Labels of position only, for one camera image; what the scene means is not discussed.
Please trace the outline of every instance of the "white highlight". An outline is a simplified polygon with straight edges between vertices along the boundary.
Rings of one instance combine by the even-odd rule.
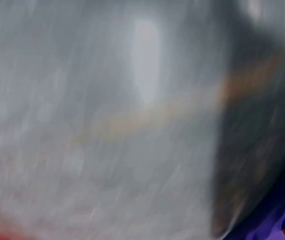
[[[134,84],[145,105],[152,104],[157,94],[159,45],[157,26],[149,20],[137,20],[132,46]]]

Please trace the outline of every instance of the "blurry surface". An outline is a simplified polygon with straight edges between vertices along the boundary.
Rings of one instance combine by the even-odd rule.
[[[243,219],[285,167],[285,14],[239,3],[0,1],[0,234],[207,240]]]

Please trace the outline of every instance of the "purple fabric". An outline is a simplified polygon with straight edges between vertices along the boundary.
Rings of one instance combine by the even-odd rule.
[[[225,240],[284,240],[285,171],[254,212],[236,227]]]

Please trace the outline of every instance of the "gray surface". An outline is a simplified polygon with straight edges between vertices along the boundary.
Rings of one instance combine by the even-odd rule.
[[[212,2],[0,1],[0,233],[206,240],[212,225],[220,235],[233,223],[235,205],[239,219],[252,210],[285,166],[285,64],[267,89],[206,109],[227,73],[281,48],[284,29],[260,18],[249,31],[230,4]],[[159,27],[155,98],[208,88],[204,111],[71,144],[110,114],[155,104],[142,104],[133,77],[137,16]]]

